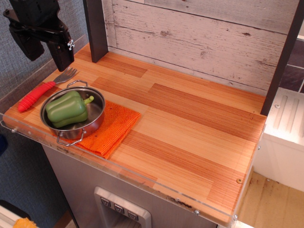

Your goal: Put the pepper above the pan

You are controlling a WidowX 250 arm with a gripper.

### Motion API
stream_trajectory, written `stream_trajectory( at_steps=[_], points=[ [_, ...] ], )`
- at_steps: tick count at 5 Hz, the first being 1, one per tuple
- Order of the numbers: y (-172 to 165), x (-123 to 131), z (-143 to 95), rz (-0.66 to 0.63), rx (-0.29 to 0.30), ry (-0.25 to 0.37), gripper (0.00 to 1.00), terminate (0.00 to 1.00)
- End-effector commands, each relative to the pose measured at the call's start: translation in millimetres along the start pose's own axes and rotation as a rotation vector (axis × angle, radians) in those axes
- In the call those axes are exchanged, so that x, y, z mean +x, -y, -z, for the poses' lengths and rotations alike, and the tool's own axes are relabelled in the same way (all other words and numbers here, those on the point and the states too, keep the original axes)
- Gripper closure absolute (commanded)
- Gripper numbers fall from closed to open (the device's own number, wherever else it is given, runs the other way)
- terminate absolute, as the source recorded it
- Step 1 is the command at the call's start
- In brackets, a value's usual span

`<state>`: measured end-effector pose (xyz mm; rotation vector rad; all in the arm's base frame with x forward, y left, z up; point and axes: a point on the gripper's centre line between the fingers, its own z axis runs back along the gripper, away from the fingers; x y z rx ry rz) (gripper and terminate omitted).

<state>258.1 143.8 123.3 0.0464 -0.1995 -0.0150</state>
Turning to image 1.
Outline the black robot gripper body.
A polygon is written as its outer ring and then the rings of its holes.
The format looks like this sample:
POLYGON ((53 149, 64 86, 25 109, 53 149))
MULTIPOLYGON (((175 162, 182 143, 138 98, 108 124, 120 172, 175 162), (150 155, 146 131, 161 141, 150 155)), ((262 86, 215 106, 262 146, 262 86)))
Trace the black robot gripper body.
POLYGON ((48 43, 54 33, 68 34, 68 28, 58 13, 57 0, 11 0, 12 9, 5 9, 5 16, 15 27, 28 29, 32 36, 48 43))

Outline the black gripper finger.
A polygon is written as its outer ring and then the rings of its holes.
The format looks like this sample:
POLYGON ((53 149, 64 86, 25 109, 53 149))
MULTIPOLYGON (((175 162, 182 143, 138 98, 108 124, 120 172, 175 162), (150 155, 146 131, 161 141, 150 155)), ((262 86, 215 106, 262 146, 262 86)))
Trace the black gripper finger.
POLYGON ((60 72, 74 61, 74 41, 67 34, 54 33, 48 42, 48 49, 60 72))
POLYGON ((15 27, 10 23, 9 31, 17 45, 29 60, 35 61, 44 53, 41 41, 32 36, 30 30, 15 27))

